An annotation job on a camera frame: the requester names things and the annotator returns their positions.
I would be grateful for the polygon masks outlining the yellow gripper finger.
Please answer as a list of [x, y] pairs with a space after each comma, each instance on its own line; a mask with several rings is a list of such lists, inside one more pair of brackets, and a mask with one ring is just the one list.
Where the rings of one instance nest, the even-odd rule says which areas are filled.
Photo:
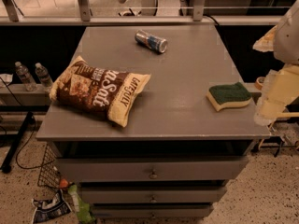
[[278, 118], [291, 117], [285, 113], [299, 97], [299, 66], [285, 64], [279, 71], [270, 70], [264, 79], [262, 95], [258, 99], [254, 121], [258, 125], [269, 125]]
[[260, 52], [268, 52], [274, 50], [274, 40], [277, 26], [272, 27], [264, 36], [253, 44], [253, 49]]

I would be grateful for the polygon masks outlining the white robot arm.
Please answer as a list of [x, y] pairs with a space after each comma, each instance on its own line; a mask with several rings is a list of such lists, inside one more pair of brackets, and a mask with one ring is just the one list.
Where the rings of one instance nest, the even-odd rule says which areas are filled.
[[265, 77], [256, 106], [254, 121], [267, 126], [278, 118], [286, 118], [286, 106], [299, 97], [299, 0], [253, 48], [272, 51], [274, 57], [284, 63], [278, 72], [270, 71]]

